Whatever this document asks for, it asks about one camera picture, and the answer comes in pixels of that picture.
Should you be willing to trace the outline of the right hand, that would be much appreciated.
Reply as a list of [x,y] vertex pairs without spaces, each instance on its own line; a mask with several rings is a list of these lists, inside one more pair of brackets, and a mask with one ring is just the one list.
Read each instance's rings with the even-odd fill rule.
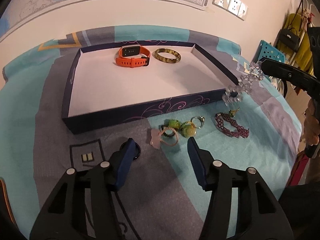
[[304,136],[307,145],[317,145],[319,143],[319,121],[315,118],[315,105],[313,100],[310,99],[308,107],[305,111],[304,120]]

